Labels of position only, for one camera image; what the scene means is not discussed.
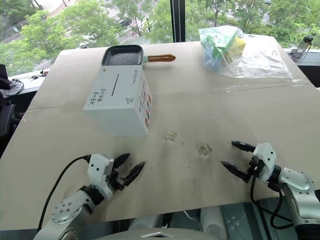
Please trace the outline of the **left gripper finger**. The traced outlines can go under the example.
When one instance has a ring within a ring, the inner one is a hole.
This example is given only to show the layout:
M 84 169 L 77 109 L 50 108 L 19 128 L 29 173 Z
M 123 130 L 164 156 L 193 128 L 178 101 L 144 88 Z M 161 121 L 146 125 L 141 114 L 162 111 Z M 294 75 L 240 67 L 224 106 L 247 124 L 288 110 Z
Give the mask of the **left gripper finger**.
M 144 168 L 144 165 L 145 162 L 142 161 L 130 170 L 129 174 L 123 180 L 126 187 L 129 186 L 139 176 L 140 172 Z
M 119 168 L 123 163 L 126 162 L 126 160 L 128 159 L 129 156 L 130 156 L 130 153 L 124 153 L 124 154 L 121 154 L 120 156 L 114 158 L 112 170 Z

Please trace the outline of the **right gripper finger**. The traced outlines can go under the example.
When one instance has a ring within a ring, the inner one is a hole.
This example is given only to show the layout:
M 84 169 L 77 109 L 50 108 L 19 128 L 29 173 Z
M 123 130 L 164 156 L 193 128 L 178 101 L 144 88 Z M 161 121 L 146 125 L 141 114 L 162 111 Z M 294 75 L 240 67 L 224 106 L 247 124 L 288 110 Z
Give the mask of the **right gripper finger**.
M 254 152 L 256 147 L 254 145 L 251 145 L 249 143 L 246 143 L 246 142 L 242 142 L 242 141 L 232 141 L 231 144 L 242 150 L 242 151 L 245 151 L 245 152 Z
M 221 161 L 221 164 L 233 175 L 237 176 L 238 178 L 242 179 L 244 182 L 249 182 L 250 180 L 250 174 L 242 172 L 240 169 L 238 169 L 235 165 L 226 162 Z

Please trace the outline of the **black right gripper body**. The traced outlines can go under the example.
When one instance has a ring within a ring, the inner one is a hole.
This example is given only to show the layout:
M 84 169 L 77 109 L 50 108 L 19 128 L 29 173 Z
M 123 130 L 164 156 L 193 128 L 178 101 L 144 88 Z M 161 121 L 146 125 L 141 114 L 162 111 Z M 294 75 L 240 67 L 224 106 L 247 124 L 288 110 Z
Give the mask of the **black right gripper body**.
M 247 169 L 246 182 L 249 182 L 252 176 L 258 176 L 264 167 L 264 162 L 257 156 L 252 156 Z

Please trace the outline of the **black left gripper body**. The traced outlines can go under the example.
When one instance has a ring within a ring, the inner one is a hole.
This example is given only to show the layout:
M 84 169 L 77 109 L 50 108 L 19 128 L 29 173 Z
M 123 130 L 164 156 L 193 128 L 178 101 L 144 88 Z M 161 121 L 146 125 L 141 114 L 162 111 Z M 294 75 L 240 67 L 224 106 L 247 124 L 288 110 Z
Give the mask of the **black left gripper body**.
M 125 188 L 126 180 L 124 177 L 119 176 L 116 170 L 112 170 L 110 175 L 106 177 L 106 182 L 114 192 L 122 191 Z

